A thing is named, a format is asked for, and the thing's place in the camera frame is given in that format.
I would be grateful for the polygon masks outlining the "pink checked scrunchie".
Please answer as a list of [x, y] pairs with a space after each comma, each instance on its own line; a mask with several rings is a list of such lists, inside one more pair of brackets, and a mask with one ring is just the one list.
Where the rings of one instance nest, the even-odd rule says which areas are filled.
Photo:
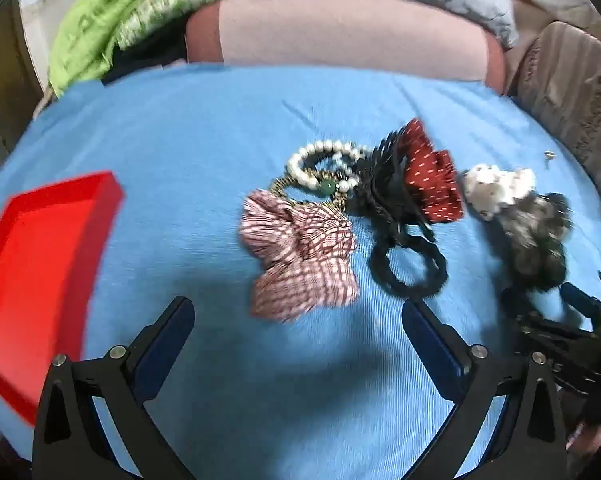
[[293, 205], [256, 190], [244, 200], [238, 236], [264, 266], [253, 286], [254, 316], [286, 322], [315, 307], [347, 307], [358, 299], [351, 267], [357, 238], [333, 205]]

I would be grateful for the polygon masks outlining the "black hair claw clip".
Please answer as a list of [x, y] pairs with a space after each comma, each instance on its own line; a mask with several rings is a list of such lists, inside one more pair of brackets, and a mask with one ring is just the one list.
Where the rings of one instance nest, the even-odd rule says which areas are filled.
[[399, 144], [405, 132], [402, 128], [389, 133], [369, 155], [357, 162], [360, 180], [355, 195], [384, 222], [389, 235], [399, 245], [407, 245], [408, 226], [417, 226], [424, 240], [434, 243], [430, 223], [404, 181], [407, 157], [399, 154]]

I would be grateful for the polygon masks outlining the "grey black scrunchie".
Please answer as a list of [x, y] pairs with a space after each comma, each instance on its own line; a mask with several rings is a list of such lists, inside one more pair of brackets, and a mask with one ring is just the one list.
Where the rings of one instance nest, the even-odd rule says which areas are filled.
[[530, 192], [502, 209], [497, 220], [509, 243], [509, 266], [515, 283], [547, 292], [564, 282], [564, 241], [572, 220], [569, 201], [563, 194]]

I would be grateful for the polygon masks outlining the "pink pillow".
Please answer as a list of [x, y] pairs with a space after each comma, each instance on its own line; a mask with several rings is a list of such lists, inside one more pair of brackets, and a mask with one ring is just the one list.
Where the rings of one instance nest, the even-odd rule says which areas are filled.
[[478, 81], [501, 94], [499, 41], [465, 18], [409, 0], [219, 0], [186, 23], [189, 62], [324, 65]]

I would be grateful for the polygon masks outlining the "blue bed sheet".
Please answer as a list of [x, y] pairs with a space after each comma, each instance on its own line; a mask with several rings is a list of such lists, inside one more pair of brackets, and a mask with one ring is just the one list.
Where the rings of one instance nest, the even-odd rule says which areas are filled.
[[40, 186], [113, 172], [125, 197], [89, 307], [84, 356], [127, 344], [170, 300], [192, 334], [148, 411], [200, 479], [398, 479], [447, 418], [401, 326], [433, 266], [380, 247], [383, 220], [269, 192], [310, 144], [374, 148], [419, 122], [458, 171], [529, 168], [569, 201], [567, 277], [601, 283], [601, 200], [584, 169], [483, 84], [317, 67], [156, 68], [82, 82], [0, 169], [0, 216]]

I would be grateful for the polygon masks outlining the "white polka dot scrunchie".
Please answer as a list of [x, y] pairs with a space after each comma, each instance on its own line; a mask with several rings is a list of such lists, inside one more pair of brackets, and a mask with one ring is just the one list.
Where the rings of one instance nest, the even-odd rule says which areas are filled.
[[477, 164], [462, 176], [465, 203], [485, 221], [491, 221], [503, 208], [516, 204], [536, 188], [531, 168], [503, 171], [496, 165]]

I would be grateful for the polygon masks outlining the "green blanket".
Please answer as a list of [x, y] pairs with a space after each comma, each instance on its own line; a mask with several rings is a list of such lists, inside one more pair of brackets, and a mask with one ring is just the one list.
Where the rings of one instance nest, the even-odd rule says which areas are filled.
[[217, 0], [77, 0], [61, 21], [49, 62], [49, 84], [61, 96], [78, 81], [113, 67], [114, 49], [128, 50], [174, 18]]

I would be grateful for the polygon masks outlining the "small gold earring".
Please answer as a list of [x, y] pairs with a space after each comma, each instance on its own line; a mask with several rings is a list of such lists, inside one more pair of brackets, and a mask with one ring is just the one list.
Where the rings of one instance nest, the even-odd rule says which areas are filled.
[[545, 154], [543, 154], [543, 156], [545, 156], [545, 167], [549, 168], [551, 160], [555, 159], [555, 153], [553, 151], [545, 151]]

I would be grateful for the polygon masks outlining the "striped beige cushion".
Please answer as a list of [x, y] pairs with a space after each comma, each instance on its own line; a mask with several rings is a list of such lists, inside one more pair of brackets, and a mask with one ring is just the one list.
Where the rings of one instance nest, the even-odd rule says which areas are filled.
[[601, 196], [601, 41], [553, 22], [523, 58], [517, 99], [584, 167]]

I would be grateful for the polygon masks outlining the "red polka dot scrunchie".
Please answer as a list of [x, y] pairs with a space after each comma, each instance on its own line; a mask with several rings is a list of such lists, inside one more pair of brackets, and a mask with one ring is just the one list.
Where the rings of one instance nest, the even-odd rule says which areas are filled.
[[397, 152], [407, 158], [406, 188], [429, 223], [448, 223], [463, 217], [457, 172], [449, 152], [436, 151], [419, 118], [401, 129]]

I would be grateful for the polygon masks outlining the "red tray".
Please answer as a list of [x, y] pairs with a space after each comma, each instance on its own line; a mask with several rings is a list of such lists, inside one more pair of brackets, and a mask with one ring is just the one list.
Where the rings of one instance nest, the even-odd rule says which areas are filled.
[[13, 196], [0, 216], [0, 396], [28, 424], [54, 356], [78, 360], [124, 192], [110, 171]]

